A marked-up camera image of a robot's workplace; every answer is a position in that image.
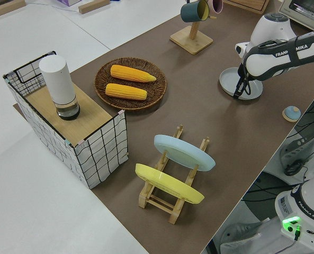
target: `blue mug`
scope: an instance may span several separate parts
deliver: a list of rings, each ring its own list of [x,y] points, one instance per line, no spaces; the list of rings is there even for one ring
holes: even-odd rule
[[[209,4],[206,0],[187,1],[180,10],[180,16],[184,22],[205,21],[209,17]]]

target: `brown table mat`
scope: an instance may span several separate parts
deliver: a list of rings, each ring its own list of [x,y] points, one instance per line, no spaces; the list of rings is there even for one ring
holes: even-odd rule
[[[220,87],[220,73],[239,66],[235,44],[249,41],[260,17],[226,4],[216,20],[199,26],[213,44],[191,55],[169,39],[188,25],[177,16],[72,73],[74,83],[111,114],[117,110],[103,103],[93,88],[96,73],[107,62],[146,59],[167,78],[160,108],[127,114],[129,160],[93,189],[150,253],[200,253],[294,127],[284,120],[282,110],[295,105],[304,112],[314,99],[314,63],[263,82],[262,96],[253,101],[235,100]],[[292,27],[296,34],[308,32],[297,24]],[[198,205],[185,203],[172,225],[162,210],[149,204],[138,207],[144,182],[134,167],[154,166],[160,157],[154,135],[173,135],[179,124],[184,125],[182,139],[195,146],[211,138],[207,153],[217,165],[197,173],[193,187],[205,199]],[[181,180],[187,174],[171,161],[165,172]]]

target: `mug holder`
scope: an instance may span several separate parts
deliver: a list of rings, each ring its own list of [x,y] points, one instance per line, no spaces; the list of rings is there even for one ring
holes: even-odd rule
[[[198,31],[200,21],[193,22],[180,31],[171,35],[171,41],[178,44],[180,47],[195,55],[199,51],[212,44],[213,39]]]
[[[173,137],[179,139],[182,132],[183,132],[183,126],[180,125],[177,127],[177,131],[173,135]],[[205,151],[209,142],[210,142],[209,137],[206,137],[205,139],[203,139],[199,149],[202,151]],[[159,159],[157,165],[154,168],[163,172],[168,160],[169,160],[169,158],[166,157],[166,152],[164,152],[162,154],[161,158]],[[197,171],[198,171],[198,165],[196,167],[194,167],[193,169],[190,169],[184,183],[191,187]],[[183,205],[185,203],[185,199],[178,198],[176,203],[173,205],[173,204],[170,204],[169,202],[163,200],[162,198],[155,196],[154,190],[155,190],[155,186],[153,184],[149,183],[149,181],[146,181],[143,189],[141,190],[141,192],[139,194],[139,202],[138,202],[139,206],[141,208],[145,208],[147,203],[149,203],[149,204],[169,213],[170,214],[170,217],[168,219],[169,223],[175,224],[179,215],[180,215],[180,212],[182,211]]]

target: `storage basket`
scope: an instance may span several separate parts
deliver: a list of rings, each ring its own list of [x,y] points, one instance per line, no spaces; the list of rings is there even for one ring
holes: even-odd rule
[[[125,111],[120,111],[98,129],[72,145],[63,134],[26,99],[45,86],[40,73],[41,58],[47,53],[3,76],[24,117],[45,144],[88,187],[104,181],[120,164],[128,160]]]

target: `small round object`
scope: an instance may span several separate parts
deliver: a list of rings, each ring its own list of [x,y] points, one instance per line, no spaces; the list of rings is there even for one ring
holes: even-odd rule
[[[283,117],[289,122],[296,122],[300,116],[300,110],[295,106],[288,106],[283,110]]]

